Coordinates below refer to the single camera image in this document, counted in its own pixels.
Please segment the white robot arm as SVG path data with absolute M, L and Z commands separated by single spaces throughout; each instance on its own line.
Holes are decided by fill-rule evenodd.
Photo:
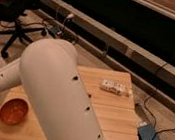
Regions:
M 70 42 L 42 39 L 0 68 L 0 92 L 23 86 L 47 140 L 105 140 Z

